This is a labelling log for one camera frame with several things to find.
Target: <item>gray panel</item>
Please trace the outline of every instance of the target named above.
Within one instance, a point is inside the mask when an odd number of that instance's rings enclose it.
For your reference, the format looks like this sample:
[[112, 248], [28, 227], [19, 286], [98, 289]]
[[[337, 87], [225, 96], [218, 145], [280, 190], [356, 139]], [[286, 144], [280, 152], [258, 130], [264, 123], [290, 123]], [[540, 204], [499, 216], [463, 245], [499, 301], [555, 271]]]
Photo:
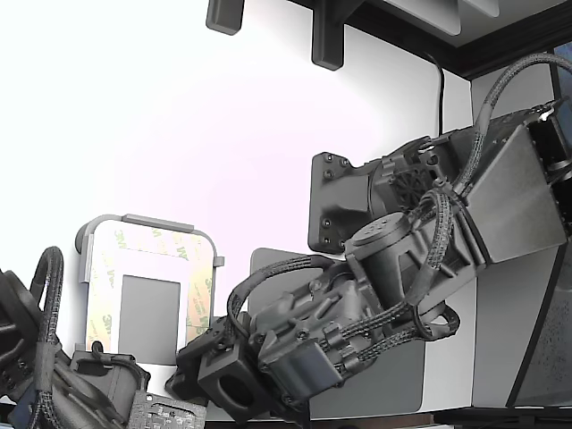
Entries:
[[119, 352], [141, 364], [176, 365], [181, 285], [123, 276]]
[[[471, 82], [471, 97], [473, 98], [473, 117], [479, 113], [484, 98], [494, 85], [494, 82], [505, 69], [494, 71]], [[548, 64], [539, 64], [519, 73], [507, 86], [499, 98], [493, 118], [504, 114], [543, 105], [554, 99], [551, 68]]]
[[[251, 272], [300, 254], [269, 248], [254, 251]], [[248, 311], [255, 314], [286, 290], [294, 290], [315, 278], [319, 270], [303, 270], [293, 277], [280, 275], [267, 280], [250, 296]], [[382, 354], [375, 364], [349, 379], [343, 388], [330, 389], [310, 401], [314, 419], [386, 416], [415, 413], [423, 399], [425, 344], [410, 342]]]
[[568, 246], [544, 325], [515, 405], [572, 405], [572, 247]]
[[524, 125], [476, 179], [467, 203], [495, 263], [566, 242], [554, 196]]
[[493, 265], [478, 278], [473, 405], [504, 407], [543, 302], [558, 248]]

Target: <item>bolt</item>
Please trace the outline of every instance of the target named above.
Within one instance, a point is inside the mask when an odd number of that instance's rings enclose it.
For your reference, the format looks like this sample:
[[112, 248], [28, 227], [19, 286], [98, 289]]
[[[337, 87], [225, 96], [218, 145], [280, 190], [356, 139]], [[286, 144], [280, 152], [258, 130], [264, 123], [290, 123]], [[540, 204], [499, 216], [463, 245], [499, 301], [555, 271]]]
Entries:
[[308, 329], [300, 329], [298, 333], [296, 333], [296, 338], [299, 340], [307, 340], [307, 337], [310, 336], [310, 332]]

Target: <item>shelf bracket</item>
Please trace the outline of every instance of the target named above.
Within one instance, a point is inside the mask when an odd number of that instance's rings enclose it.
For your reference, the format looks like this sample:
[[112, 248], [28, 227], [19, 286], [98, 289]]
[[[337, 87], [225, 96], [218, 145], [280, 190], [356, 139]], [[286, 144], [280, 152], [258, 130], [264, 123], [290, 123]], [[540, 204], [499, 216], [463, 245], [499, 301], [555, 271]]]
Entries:
[[328, 70], [343, 65], [344, 24], [365, 0], [315, 0], [312, 63]]
[[242, 27], [244, 0], [208, 0], [206, 26], [233, 36]]

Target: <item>braided cable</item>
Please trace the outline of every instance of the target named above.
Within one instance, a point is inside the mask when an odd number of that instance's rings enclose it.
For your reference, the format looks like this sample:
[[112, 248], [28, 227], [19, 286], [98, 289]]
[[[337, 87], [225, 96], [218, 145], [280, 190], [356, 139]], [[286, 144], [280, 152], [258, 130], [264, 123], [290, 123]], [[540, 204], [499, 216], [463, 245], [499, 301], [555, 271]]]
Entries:
[[[47, 248], [42, 254], [38, 262], [36, 273], [34, 274], [33, 282], [41, 282], [42, 278], [44, 278], [47, 292], [46, 303], [44, 305], [44, 316], [39, 329], [38, 346], [42, 343], [55, 346], [58, 342], [55, 336], [55, 330], [57, 328], [63, 284], [63, 255], [59, 248]], [[47, 366], [46, 357], [42, 355], [41, 351], [43, 351], [43, 349], [41, 347], [37, 347], [37, 373], [47, 374], [50, 387], [49, 390], [45, 390], [43, 385], [37, 387], [36, 402], [33, 407], [33, 414], [29, 421], [28, 428], [34, 429], [38, 427], [39, 421], [45, 420], [47, 424], [54, 429], [64, 429], [55, 413], [51, 392], [51, 381], [54, 369]]]
[[499, 101], [502, 91], [507, 87], [510, 81], [517, 76], [524, 69], [535, 64], [554, 64], [560, 68], [572, 73], [572, 62], [554, 54], [532, 54], [522, 58], [516, 63], [512, 64], [504, 73], [498, 78], [495, 84], [492, 86], [491, 91], [486, 96], [483, 102], [481, 111], [475, 121], [475, 137], [473, 140], [473, 148], [469, 155], [467, 164], [463, 169], [463, 172], [459, 175], [454, 183], [455, 191], [461, 196], [465, 196], [468, 193], [467, 185], [473, 178], [475, 170], [479, 165], [481, 160], [481, 154], [483, 152], [484, 139], [489, 130], [489, 124], [492, 118], [492, 111]]

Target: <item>white surface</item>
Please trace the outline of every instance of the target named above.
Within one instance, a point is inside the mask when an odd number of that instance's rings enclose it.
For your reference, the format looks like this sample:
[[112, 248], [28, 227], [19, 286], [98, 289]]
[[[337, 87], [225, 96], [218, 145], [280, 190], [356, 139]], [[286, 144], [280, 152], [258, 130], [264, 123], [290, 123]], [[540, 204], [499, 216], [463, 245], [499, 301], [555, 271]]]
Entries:
[[499, 0], [464, 0], [465, 3], [474, 6], [476, 9], [482, 13], [490, 16], [491, 18], [496, 18], [499, 16]]
[[461, 32], [458, 0], [385, 0], [450, 36]]
[[419, 412], [462, 408], [473, 398], [476, 279], [447, 299], [461, 319], [456, 335], [425, 344], [423, 403]]
[[[226, 257], [220, 315], [255, 248], [308, 252], [313, 155], [359, 165], [436, 130], [432, 64], [346, 27], [344, 67], [317, 67], [312, 13], [284, 0], [247, 0], [233, 37], [206, 28], [207, 0], [32, 3], [0, 4], [0, 264], [29, 283], [44, 248], [63, 250], [68, 353], [85, 332], [82, 224], [196, 225]], [[444, 121], [472, 121], [449, 73]]]

